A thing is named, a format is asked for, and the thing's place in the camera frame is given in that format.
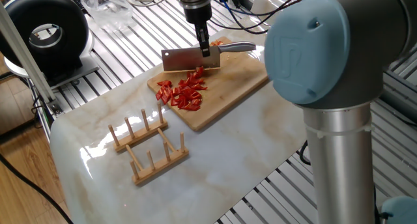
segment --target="plastic bag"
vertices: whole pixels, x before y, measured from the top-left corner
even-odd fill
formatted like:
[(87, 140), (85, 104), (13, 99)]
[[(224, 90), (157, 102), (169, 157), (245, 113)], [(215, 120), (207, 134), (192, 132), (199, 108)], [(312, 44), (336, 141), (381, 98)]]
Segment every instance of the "plastic bag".
[(81, 0), (81, 4), (103, 29), (116, 31), (133, 23), (133, 7), (126, 0)]

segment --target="wooden cutting board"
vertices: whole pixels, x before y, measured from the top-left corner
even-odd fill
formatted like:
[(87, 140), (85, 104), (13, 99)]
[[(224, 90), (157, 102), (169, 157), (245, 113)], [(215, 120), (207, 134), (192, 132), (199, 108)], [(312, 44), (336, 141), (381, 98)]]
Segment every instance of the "wooden cutting board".
[[(226, 37), (219, 40), (225, 44), (231, 42)], [(221, 68), (205, 70), (203, 74), (203, 86), (208, 89), (199, 91), (203, 97), (200, 110), (188, 111), (177, 106), (172, 107), (169, 102), (167, 104), (192, 130), (200, 130), (268, 79), (265, 65), (246, 52), (222, 53), (220, 64)], [(172, 87), (178, 87), (181, 79), (187, 79), (186, 74), (187, 72), (162, 72), (149, 79), (148, 86), (155, 93), (160, 89), (157, 84), (160, 81), (170, 80)]]

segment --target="knife handle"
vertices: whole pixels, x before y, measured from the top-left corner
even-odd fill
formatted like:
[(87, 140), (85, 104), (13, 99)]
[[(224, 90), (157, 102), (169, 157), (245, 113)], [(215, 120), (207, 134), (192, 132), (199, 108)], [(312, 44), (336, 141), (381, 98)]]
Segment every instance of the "knife handle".
[(253, 42), (233, 42), (218, 46), (220, 53), (222, 52), (241, 52), (256, 50), (256, 45)]

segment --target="marble tabletop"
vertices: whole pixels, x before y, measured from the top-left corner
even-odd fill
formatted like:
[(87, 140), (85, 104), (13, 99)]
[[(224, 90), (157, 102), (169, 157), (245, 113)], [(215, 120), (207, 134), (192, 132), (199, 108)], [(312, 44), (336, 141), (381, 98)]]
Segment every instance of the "marble tabletop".
[[(244, 25), (254, 21), (243, 19)], [(257, 44), (254, 57), (263, 61), (264, 35), (220, 31), (210, 39)], [(156, 67), (99, 98), (60, 116), (52, 125), (50, 147), (74, 223), (214, 223), (262, 179), (300, 148), (306, 138), (302, 110), (285, 101), (267, 83), (199, 132), (193, 132), (168, 107), (164, 130), (179, 148), (184, 132), (190, 155), (177, 166), (141, 186), (131, 180), (127, 152), (113, 149), (108, 124), (119, 138), (158, 120), (156, 99), (147, 80)], [(155, 135), (132, 148), (143, 167), (164, 157)]]

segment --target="knife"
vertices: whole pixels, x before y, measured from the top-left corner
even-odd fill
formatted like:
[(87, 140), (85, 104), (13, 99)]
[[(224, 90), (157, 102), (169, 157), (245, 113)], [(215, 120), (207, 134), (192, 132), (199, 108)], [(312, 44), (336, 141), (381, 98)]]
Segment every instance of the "knife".
[(164, 71), (195, 70), (196, 67), (220, 67), (220, 53), (253, 51), (256, 45), (253, 42), (233, 42), (210, 47), (210, 56), (203, 57), (200, 48), (166, 49), (162, 50), (162, 63)]

